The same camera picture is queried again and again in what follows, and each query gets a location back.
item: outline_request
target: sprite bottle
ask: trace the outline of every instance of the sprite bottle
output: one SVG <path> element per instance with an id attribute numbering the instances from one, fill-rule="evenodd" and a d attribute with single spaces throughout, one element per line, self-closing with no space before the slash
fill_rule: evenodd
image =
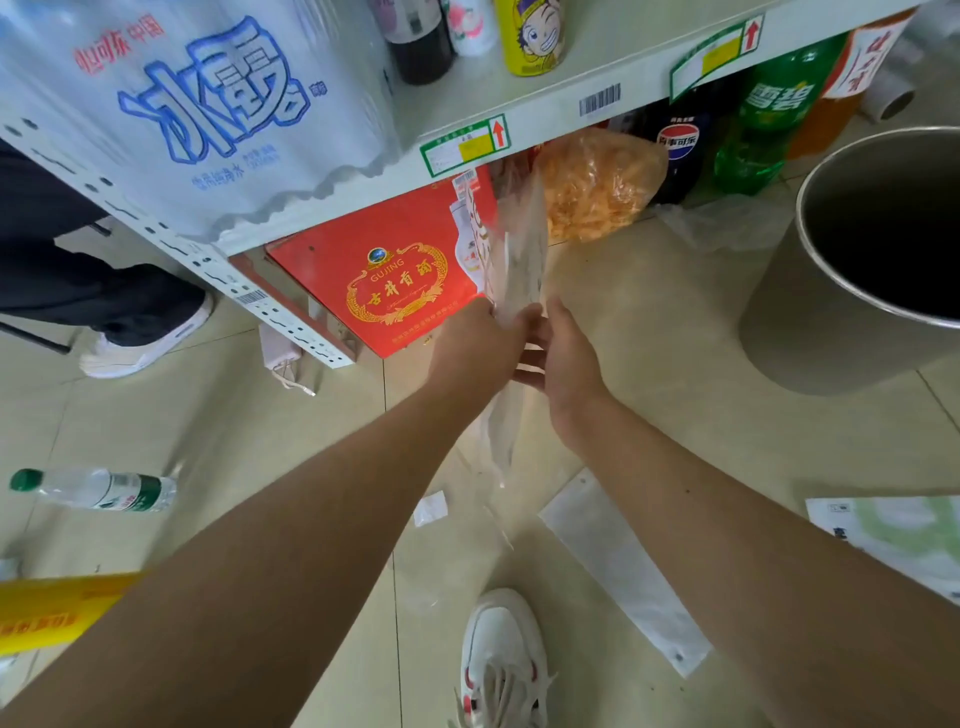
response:
<path id="1" fill-rule="evenodd" d="M 846 41 L 846 33 L 830 37 L 753 69 L 713 165 L 722 192 L 755 195 L 777 176 Z"/>

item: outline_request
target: metal bucket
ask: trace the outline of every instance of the metal bucket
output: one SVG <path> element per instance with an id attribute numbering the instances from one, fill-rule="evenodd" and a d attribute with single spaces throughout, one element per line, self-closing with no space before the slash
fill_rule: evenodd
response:
<path id="1" fill-rule="evenodd" d="M 740 319 L 786 389 L 835 395 L 960 351 L 960 128 L 870 136 L 804 181 Z"/>

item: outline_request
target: black pants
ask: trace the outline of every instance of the black pants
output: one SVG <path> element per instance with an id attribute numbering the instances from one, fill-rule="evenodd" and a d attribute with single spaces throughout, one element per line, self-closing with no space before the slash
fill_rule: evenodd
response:
<path id="1" fill-rule="evenodd" d="M 0 313 L 150 344 L 196 312 L 199 286 L 155 265 L 116 270 L 53 238 L 107 214 L 0 140 Z"/>

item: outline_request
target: hand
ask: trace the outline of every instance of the hand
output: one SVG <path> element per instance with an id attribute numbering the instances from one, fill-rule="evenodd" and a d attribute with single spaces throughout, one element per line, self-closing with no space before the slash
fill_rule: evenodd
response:
<path id="1" fill-rule="evenodd" d="M 560 298 L 546 304 L 549 318 L 536 322 L 527 341 L 540 349 L 527 349 L 520 364 L 542 369 L 518 369 L 514 380 L 545 393 L 550 401 L 550 422 L 568 448 L 577 451 L 584 420 L 596 403 L 613 400 L 600 374 L 596 350 L 573 320 Z"/>
<path id="2" fill-rule="evenodd" d="M 446 398 L 466 400 L 479 414 L 510 381 L 542 311 L 539 303 L 531 303 L 508 327 L 502 327 L 493 318 L 490 301 L 471 301 L 444 323 L 430 360 L 427 386 Z"/>

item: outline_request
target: pepsi bottle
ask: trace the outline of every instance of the pepsi bottle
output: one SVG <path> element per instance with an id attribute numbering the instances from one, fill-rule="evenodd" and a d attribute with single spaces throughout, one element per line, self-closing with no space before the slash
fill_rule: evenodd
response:
<path id="1" fill-rule="evenodd" d="M 661 99 L 637 119 L 633 134 L 662 144 L 670 156 L 666 180 L 652 204 L 678 205 L 700 179 L 722 83 L 697 86 L 672 105 Z"/>

